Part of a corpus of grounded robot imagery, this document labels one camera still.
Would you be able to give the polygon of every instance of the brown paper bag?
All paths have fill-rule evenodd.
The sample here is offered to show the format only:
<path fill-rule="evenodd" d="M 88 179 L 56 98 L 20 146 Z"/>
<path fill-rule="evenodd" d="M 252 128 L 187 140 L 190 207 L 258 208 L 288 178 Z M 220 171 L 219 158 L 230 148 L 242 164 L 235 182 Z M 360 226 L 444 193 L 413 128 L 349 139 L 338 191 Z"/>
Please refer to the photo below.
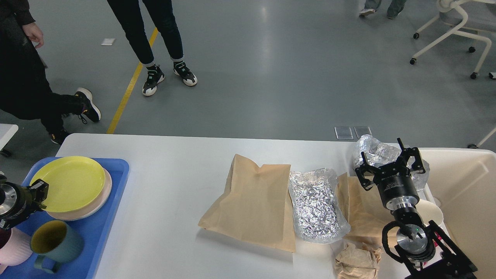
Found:
<path fill-rule="evenodd" d="M 345 173 L 338 177 L 336 195 L 339 208 L 351 225 L 351 231 L 344 238 L 382 246 L 382 229 L 394 221 L 394 217 L 382 206 L 376 186 L 365 191 L 357 177 L 348 177 Z M 398 244 L 396 230 L 389 231 L 388 243 L 390 248 Z"/>
<path fill-rule="evenodd" d="M 198 226 L 238 240 L 295 252 L 290 165 L 263 165 L 236 154 L 224 193 Z"/>

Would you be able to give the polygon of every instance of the human hand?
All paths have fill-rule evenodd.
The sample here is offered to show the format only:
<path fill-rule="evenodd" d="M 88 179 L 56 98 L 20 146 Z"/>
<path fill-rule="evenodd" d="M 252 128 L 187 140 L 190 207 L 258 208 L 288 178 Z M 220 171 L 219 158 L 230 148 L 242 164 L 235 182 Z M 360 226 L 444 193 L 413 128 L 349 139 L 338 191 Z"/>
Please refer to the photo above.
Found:
<path fill-rule="evenodd" d="M 43 46 L 43 32 L 41 29 L 36 25 L 36 23 L 29 23 L 26 25 L 22 26 L 22 30 L 24 30 L 24 33 L 28 38 L 33 41 L 38 43 L 35 48 L 40 48 Z"/>

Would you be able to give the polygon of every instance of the robotic arm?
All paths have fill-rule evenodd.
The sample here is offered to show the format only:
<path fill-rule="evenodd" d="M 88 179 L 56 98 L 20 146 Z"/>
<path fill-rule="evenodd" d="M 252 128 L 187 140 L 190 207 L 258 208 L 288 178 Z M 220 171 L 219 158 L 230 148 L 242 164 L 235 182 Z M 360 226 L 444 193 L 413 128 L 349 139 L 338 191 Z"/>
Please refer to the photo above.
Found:
<path fill-rule="evenodd" d="M 382 205 L 394 216 L 395 221 L 382 230 L 385 252 L 397 262 L 405 264 L 411 274 L 405 279 L 475 279 L 473 272 L 477 271 L 477 267 L 444 231 L 432 220 L 429 226 L 424 226 L 415 208 L 419 196 L 411 177 L 412 173 L 425 173 L 422 158 L 418 148 L 405 148 L 401 139 L 397 140 L 401 154 L 395 162 L 374 167 L 367 163 L 362 152 L 363 163 L 355 169 L 366 191 L 372 189 L 373 184 L 377 185 Z M 410 157 L 415 158 L 412 168 L 407 166 Z M 365 174 L 372 174 L 372 181 Z M 390 250 L 387 242 L 388 232 L 395 227 L 399 227 L 396 233 L 398 244 L 394 246 L 398 255 Z M 442 259 L 424 268 L 424 263 L 435 255 L 434 243 L 442 249 Z"/>
<path fill-rule="evenodd" d="M 27 220 L 36 211 L 43 211 L 48 183 L 37 179 L 31 186 L 7 182 L 0 172 L 0 229 L 8 230 Z"/>

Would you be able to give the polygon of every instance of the white bin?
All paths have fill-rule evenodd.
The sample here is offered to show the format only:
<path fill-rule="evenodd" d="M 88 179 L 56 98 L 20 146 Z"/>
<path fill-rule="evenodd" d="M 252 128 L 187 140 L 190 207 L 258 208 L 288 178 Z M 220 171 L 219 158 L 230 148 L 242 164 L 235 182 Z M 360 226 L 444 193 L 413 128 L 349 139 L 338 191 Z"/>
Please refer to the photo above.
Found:
<path fill-rule="evenodd" d="M 450 237 L 477 266 L 478 279 L 495 279 L 496 154 L 458 148 L 420 148 L 420 153 L 431 167 L 427 184 Z"/>

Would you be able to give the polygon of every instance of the shoe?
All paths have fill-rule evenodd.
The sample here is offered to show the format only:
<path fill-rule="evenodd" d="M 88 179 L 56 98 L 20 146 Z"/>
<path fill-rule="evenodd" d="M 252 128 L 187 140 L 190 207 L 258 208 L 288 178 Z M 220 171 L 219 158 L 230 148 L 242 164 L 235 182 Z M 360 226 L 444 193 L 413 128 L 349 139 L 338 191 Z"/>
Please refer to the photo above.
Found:
<path fill-rule="evenodd" d="M 375 9 L 367 9 L 367 8 L 364 8 L 363 10 L 361 10 L 358 15 L 362 15 L 362 16 L 366 16 L 366 15 L 369 15 L 369 14 L 373 14 L 375 13 Z"/>
<path fill-rule="evenodd" d="M 69 135 L 70 135 L 70 133 L 67 132 L 64 128 L 62 128 L 62 130 L 60 130 L 56 133 L 50 134 L 50 139 L 52 140 L 53 143 L 62 145 L 65 138 Z"/>
<path fill-rule="evenodd" d="M 81 98 L 81 103 L 83 104 L 83 111 L 81 114 L 84 114 L 89 120 L 93 122 L 98 122 L 100 119 L 102 119 L 102 114 L 100 113 L 100 110 L 93 104 L 93 95 L 91 94 L 91 91 L 86 89 L 86 88 L 78 88 L 76 91 L 76 94 L 74 96 Z M 79 115 L 80 119 L 83 120 L 84 117 L 82 115 Z"/>
<path fill-rule="evenodd" d="M 157 91 L 157 84 L 165 79 L 165 75 L 160 70 L 160 65 L 156 65 L 154 70 L 148 70 L 148 77 L 143 85 L 143 95 L 151 96 Z"/>
<path fill-rule="evenodd" d="M 393 15 L 387 15 L 387 18 L 389 19 L 395 19 L 397 16 L 399 16 L 401 14 L 401 12 L 399 12 L 397 15 L 393 16 Z"/>
<path fill-rule="evenodd" d="M 186 67 L 186 63 L 179 62 L 179 63 L 174 63 L 174 73 L 181 78 L 183 78 L 183 82 L 187 86 L 194 86 L 197 82 L 198 79 L 196 76 Z"/>

